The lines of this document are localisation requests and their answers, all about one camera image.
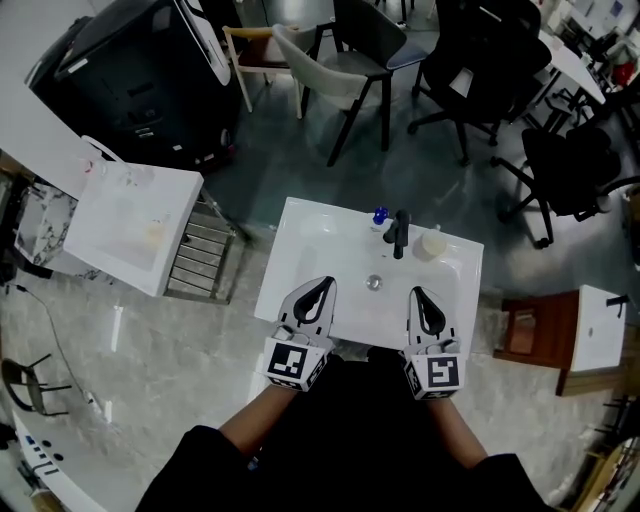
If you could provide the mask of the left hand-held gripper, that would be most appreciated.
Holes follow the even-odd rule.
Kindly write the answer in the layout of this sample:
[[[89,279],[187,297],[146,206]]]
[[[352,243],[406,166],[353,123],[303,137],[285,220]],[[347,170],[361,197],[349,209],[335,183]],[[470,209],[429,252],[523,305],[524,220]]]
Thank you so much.
[[[336,298],[337,284],[330,276],[312,279],[284,298],[278,313],[281,325],[265,339],[262,373],[271,384],[301,392],[311,389],[335,349],[333,340],[324,336],[329,334]]]

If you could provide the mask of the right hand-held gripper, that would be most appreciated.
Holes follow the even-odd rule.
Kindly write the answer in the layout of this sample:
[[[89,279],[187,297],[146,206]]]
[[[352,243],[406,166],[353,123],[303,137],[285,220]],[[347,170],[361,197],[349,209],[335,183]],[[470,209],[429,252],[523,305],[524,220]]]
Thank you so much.
[[[449,302],[423,286],[409,293],[404,374],[415,400],[449,398],[463,388],[466,358]]]

